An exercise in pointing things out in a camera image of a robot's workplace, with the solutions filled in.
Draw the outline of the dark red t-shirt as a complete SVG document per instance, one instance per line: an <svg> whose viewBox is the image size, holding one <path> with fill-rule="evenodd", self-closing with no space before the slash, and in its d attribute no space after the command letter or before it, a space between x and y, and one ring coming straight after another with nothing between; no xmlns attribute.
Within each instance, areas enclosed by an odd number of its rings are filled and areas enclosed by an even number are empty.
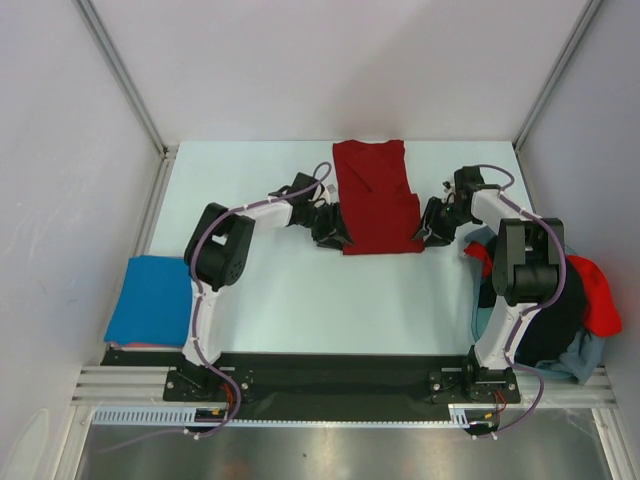
<svg viewBox="0 0 640 480"><path fill-rule="evenodd" d="M351 242L345 255L421 253L414 238L420 200L411 191L401 140L348 140L332 147L341 214Z"/></svg>

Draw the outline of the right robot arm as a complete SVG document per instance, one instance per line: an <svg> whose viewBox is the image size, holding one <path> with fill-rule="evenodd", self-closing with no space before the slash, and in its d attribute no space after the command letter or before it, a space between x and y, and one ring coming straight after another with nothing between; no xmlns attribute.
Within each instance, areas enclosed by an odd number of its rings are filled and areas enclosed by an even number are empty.
<svg viewBox="0 0 640 480"><path fill-rule="evenodd" d="M470 348L455 382L455 399L518 402L514 360L535 314L553 305L566 281L564 225L545 220L490 184L482 165L456 170L442 198L429 199L414 237L427 248L453 243L459 227L483 224L496 236L491 273L496 303L484 333Z"/></svg>

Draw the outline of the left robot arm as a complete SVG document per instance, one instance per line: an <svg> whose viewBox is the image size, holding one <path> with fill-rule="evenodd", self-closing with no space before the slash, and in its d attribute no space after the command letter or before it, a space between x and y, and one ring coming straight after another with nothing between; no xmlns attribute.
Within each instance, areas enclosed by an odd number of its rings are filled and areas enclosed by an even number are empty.
<svg viewBox="0 0 640 480"><path fill-rule="evenodd" d="M292 184L254 203L205 207L184 252L192 307L184 359L167 376L166 400L209 401L220 391L234 395L230 382L211 369L221 355L217 304L244 273L254 235L290 226L308 229L321 248L340 250L353 242L335 188L315 174L299 172Z"/></svg>

